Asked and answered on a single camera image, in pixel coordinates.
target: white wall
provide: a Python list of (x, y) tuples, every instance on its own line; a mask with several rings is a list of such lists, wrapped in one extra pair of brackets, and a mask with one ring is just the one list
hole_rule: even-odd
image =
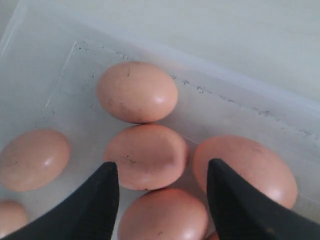
[(319, 0), (54, 1), (320, 101)]

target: black tongs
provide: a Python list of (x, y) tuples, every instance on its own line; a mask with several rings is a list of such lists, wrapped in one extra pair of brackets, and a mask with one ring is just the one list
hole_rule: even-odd
[[(320, 226), (260, 193), (221, 159), (209, 162), (207, 198), (220, 240), (319, 240)], [(110, 240), (119, 207), (114, 163), (104, 163), (44, 216), (3, 240)]]

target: eggshell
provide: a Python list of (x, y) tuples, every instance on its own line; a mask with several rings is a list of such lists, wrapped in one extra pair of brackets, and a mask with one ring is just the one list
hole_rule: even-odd
[(186, 141), (175, 131), (156, 124), (137, 125), (115, 136), (104, 160), (115, 162), (119, 183), (132, 190), (155, 190), (176, 181), (189, 158)]
[(219, 240), (217, 232), (212, 233), (206, 240)]
[(202, 240), (205, 206), (181, 189), (162, 189), (138, 198), (125, 211), (118, 240)]
[(207, 190), (209, 160), (224, 160), (260, 192), (286, 208), (292, 208), (298, 187), (290, 168), (260, 143), (241, 136), (215, 136), (195, 150), (193, 172), (201, 188)]
[(24, 207), (15, 201), (0, 202), (0, 239), (24, 227), (28, 216)]
[(107, 112), (122, 121), (137, 124), (163, 119), (178, 101), (172, 77), (140, 61), (108, 68), (97, 83), (96, 93)]
[(36, 129), (10, 142), (0, 153), (0, 182), (12, 191), (39, 189), (68, 164), (67, 138), (52, 129)]

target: plastic container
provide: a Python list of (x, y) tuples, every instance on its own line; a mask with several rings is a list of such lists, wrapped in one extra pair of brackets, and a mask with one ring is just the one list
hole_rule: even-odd
[[(25, 131), (52, 127), (69, 138), (72, 157), (47, 186), (24, 193), (0, 186), (0, 199), (18, 200), (34, 220), (101, 165), (108, 141), (129, 124), (102, 109), (95, 85), (109, 66), (128, 60), (155, 64), (175, 78), (178, 105), (161, 124), (184, 136), (191, 149), (219, 134), (263, 143), (294, 173), (299, 188), (294, 210), (320, 223), (320, 103), (48, 0), (22, 0), (0, 42), (0, 149)], [(174, 185), (206, 199), (190, 169)], [(116, 227), (142, 194), (120, 190)]]

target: brown egg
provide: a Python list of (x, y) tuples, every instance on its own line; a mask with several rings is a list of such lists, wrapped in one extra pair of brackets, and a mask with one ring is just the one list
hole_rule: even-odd
[(0, 202), (0, 239), (24, 227), (28, 216), (24, 207), (12, 200)]
[(193, 172), (201, 188), (207, 191), (209, 160), (224, 160), (260, 192), (286, 208), (292, 208), (298, 187), (290, 168), (281, 158), (260, 143), (241, 136), (215, 136), (195, 150)]
[(67, 138), (55, 130), (27, 132), (0, 153), (0, 182), (16, 192), (39, 189), (63, 171), (70, 153)]
[(214, 233), (212, 233), (206, 240), (219, 240), (217, 232), (215, 231)]
[(205, 206), (181, 189), (162, 189), (138, 198), (125, 211), (118, 240), (202, 240)]
[(174, 80), (158, 67), (130, 61), (110, 67), (96, 86), (102, 107), (129, 123), (145, 124), (169, 115), (177, 105)]
[(186, 141), (175, 131), (156, 124), (125, 129), (106, 147), (104, 160), (115, 162), (119, 183), (132, 190), (164, 188), (185, 171)]

